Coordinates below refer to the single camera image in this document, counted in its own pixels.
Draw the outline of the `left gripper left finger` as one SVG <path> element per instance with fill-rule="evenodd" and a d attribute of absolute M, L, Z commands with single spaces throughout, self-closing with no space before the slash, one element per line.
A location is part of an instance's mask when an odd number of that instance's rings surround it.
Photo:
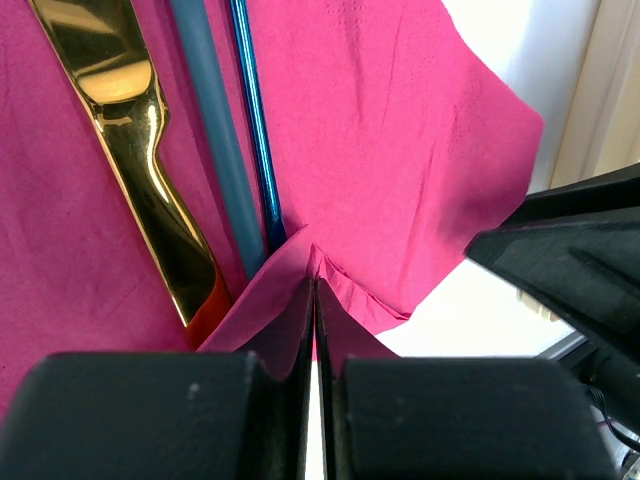
<path fill-rule="evenodd" d="M 59 353 L 1 424 L 5 479 L 300 479 L 314 288 L 231 353 Z"/>

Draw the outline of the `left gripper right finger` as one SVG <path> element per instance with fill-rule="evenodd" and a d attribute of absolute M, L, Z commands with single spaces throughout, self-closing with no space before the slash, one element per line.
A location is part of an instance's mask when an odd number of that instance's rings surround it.
<path fill-rule="evenodd" d="M 536 358 L 403 358 L 315 283 L 329 479 L 612 479 L 581 385 Z"/>

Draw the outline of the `gold metal knife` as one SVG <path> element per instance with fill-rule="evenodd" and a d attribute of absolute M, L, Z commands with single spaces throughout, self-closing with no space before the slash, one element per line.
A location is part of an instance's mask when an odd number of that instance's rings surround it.
<path fill-rule="evenodd" d="M 31 7 L 198 348 L 231 301 L 207 240 L 158 156 L 170 114 L 134 8 L 129 1 L 34 1 Z"/>

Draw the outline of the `pink paper napkin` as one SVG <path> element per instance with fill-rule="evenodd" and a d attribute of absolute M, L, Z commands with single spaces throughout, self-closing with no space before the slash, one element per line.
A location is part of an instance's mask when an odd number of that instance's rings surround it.
<path fill-rule="evenodd" d="M 288 240 L 248 279 L 170 5 L 134 9 L 170 109 L 160 159 L 234 304 L 209 350 L 243 345 L 313 274 L 371 332 L 392 329 L 526 195 L 542 118 L 469 49 L 443 3 L 252 1 Z M 3 2 L 2 403 L 55 352 L 188 346 L 37 17 Z"/>

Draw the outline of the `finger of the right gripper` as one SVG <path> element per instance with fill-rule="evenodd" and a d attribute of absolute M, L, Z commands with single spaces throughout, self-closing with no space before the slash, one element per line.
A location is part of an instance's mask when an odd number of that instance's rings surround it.
<path fill-rule="evenodd" d="M 580 332 L 571 365 L 607 413 L 639 430 L 639 166 L 526 197 L 466 256 Z"/>

